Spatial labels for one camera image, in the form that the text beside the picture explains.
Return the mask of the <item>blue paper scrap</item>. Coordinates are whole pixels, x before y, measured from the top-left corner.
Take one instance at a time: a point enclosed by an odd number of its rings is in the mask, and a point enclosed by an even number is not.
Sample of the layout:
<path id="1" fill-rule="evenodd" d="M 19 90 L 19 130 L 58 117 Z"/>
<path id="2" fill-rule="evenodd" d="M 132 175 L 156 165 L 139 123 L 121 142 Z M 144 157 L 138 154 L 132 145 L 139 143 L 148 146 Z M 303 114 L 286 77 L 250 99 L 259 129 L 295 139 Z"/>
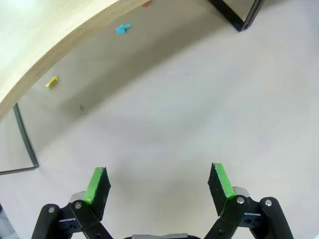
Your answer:
<path id="1" fill-rule="evenodd" d="M 130 29 L 132 27 L 131 24 L 121 24 L 116 28 L 116 33 L 118 35 L 125 34 L 127 32 L 127 29 Z"/>

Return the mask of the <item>yellow paper scrap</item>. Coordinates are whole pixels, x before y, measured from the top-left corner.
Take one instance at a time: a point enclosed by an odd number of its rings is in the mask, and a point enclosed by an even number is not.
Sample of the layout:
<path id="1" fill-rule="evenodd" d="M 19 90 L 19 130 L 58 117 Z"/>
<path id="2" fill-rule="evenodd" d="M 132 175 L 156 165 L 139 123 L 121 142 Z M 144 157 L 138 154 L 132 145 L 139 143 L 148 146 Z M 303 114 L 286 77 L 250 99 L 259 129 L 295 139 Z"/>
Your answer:
<path id="1" fill-rule="evenodd" d="M 59 77 L 53 76 L 51 80 L 45 85 L 47 88 L 53 88 L 59 81 Z"/>

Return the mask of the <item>light wooden shelf board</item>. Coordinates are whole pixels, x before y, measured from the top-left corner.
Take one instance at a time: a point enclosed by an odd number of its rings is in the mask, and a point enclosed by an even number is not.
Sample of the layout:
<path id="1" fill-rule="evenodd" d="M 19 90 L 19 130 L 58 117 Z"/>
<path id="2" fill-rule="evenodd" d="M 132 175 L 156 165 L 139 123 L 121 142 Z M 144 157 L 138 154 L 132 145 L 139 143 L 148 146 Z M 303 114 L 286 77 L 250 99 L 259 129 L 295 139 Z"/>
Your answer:
<path id="1" fill-rule="evenodd" d="M 88 35 L 146 0 L 0 0 L 0 121 Z"/>

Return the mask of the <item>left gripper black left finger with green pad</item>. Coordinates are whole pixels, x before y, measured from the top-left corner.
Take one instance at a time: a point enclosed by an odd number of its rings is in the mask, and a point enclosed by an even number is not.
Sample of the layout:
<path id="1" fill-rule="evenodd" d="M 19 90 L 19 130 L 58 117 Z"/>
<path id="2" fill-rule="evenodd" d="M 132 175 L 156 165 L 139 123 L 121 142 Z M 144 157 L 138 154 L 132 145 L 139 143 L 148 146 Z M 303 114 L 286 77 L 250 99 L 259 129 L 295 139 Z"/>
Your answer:
<path id="1" fill-rule="evenodd" d="M 71 239 L 74 233 L 83 233 L 86 239 L 113 239 L 101 223 L 110 188 L 107 169 L 95 168 L 82 199 L 63 208 L 42 207 L 31 239 Z"/>

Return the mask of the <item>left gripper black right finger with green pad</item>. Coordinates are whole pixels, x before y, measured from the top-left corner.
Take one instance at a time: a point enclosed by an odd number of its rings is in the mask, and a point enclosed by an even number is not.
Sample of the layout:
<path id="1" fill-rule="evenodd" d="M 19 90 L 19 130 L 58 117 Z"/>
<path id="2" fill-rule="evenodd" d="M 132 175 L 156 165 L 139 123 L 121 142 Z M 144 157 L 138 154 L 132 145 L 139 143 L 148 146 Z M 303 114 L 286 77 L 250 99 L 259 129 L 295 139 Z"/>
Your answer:
<path id="1" fill-rule="evenodd" d="M 294 239 L 279 201 L 254 201 L 246 189 L 231 185 L 221 163 L 212 163 L 208 185 L 218 219 L 204 239 L 232 239 L 238 228 L 248 228 L 254 239 Z"/>

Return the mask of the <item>two-tier wooden shelf rack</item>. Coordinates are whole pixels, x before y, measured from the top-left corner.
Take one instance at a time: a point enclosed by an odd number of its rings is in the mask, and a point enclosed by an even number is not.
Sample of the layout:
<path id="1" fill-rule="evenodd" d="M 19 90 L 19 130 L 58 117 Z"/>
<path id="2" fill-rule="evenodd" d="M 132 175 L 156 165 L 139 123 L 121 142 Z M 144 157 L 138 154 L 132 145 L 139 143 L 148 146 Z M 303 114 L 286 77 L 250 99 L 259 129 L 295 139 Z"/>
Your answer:
<path id="1" fill-rule="evenodd" d="M 260 11 L 263 3 L 265 0 L 254 0 L 252 7 L 246 17 L 245 20 L 242 20 L 240 16 L 237 15 L 237 13 L 224 1 L 224 0 L 208 0 L 210 4 L 212 4 L 218 12 L 225 18 L 227 21 L 238 31 L 244 31 L 248 29 L 253 21 L 255 20 L 258 12 Z M 24 171 L 30 171 L 37 167 L 39 167 L 38 160 L 36 158 L 36 155 L 34 153 L 32 144 L 29 140 L 29 137 L 27 135 L 27 131 L 25 129 L 23 119 L 20 113 L 20 109 L 18 106 L 18 103 L 16 103 L 12 108 L 15 116 L 15 120 L 21 135 L 21 138 L 23 140 L 23 144 L 25 146 L 25 149 L 28 153 L 28 157 L 30 159 L 30 162 L 32 163 L 31 167 L 25 167 L 25 168 L 17 168 L 17 169 L 11 169 L 11 170 L 5 170 L 0 171 L 0 175 L 6 175 L 6 174 L 13 174 L 18 172 L 24 172 Z"/>

